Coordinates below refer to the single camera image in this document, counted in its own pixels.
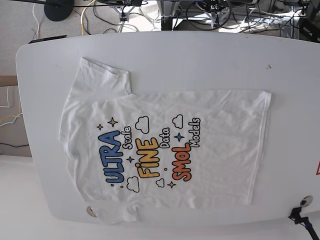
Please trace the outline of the aluminium frame post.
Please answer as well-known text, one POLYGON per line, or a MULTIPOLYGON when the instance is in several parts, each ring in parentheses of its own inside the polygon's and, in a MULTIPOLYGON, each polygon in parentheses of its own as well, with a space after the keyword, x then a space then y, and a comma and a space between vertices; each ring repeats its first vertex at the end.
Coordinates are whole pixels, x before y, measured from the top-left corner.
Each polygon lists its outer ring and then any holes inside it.
POLYGON ((180 17, 180 0, 157 0, 157 6, 160 14, 161 31, 173 31, 174 19, 178 22, 180 17))

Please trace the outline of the black round stand base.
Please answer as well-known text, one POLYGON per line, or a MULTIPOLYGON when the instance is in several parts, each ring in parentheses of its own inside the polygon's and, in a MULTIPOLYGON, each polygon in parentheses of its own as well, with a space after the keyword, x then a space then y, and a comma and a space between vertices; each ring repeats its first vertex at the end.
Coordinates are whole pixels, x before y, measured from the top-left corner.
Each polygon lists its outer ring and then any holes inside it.
POLYGON ((63 21, 71 15, 74 3, 74 0, 46 0, 44 14, 50 21, 63 21))

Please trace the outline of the metal table grommet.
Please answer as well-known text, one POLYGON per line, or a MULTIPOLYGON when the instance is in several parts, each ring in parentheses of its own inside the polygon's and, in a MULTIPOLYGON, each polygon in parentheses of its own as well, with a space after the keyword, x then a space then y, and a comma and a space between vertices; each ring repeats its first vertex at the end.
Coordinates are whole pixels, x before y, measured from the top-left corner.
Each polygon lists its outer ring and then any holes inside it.
POLYGON ((91 216, 91 217, 93 217, 93 218, 97 218, 97 215, 94 213, 94 211, 91 209, 90 206, 88 206, 88 207, 86 208, 86 212, 87 212, 87 214, 88 214, 89 216, 91 216))
POLYGON ((301 201, 300 201, 300 206, 302 208, 309 206, 313 201, 313 196, 312 195, 308 195, 305 196, 301 201))

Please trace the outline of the metal table grommet right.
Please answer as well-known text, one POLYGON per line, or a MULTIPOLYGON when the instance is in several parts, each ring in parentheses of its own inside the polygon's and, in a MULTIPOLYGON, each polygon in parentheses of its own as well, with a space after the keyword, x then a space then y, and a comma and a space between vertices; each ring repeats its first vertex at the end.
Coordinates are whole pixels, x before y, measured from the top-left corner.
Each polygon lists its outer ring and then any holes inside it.
POLYGON ((308 195, 305 196, 301 201, 300 201, 300 206, 302 208, 309 206, 313 201, 313 196, 312 195, 308 195))

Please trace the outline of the red warning sticker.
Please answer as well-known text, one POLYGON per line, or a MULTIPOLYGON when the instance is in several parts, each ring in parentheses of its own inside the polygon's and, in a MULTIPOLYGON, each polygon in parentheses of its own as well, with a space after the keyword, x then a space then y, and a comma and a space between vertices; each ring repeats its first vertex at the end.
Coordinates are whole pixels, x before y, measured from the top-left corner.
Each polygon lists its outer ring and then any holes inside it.
POLYGON ((318 175, 320 175, 320 161, 318 163, 317 170, 316 170, 316 176, 318 175))

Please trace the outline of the black flat bar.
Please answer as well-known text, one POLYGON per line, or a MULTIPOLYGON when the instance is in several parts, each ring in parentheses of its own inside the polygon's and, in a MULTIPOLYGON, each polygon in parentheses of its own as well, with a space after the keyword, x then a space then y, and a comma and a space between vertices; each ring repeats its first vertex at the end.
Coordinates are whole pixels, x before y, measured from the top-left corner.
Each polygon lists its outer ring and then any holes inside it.
POLYGON ((67 38, 67 35, 58 35, 58 36, 53 36, 53 37, 35 39, 35 40, 31 40, 28 44, 34 44, 34 43, 40 43, 40 42, 46 42, 46 41, 52 41, 52 40, 59 40, 59 39, 64 39, 64 38, 67 38))

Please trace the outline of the metal table grommet left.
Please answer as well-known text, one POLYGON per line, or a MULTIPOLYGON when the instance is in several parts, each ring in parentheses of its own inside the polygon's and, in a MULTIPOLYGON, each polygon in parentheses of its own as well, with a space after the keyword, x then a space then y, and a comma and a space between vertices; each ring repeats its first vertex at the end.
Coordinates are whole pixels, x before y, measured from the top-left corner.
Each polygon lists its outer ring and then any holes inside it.
POLYGON ((93 218, 97 218, 97 215, 94 213, 94 211, 91 209, 90 206, 88 206, 88 207, 86 208, 86 212, 87 212, 87 214, 88 214, 89 216, 91 216, 91 217, 93 217, 93 218))

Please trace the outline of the white printed T-shirt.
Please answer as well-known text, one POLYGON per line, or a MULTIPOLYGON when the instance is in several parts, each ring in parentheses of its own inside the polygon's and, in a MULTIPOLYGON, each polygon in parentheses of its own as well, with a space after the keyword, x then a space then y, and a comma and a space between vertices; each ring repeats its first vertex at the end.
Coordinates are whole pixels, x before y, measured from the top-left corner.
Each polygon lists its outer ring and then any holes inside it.
POLYGON ((59 140, 67 170, 105 224, 140 208, 249 205, 271 93, 213 89, 138 94, 130 73, 82 58, 59 140))

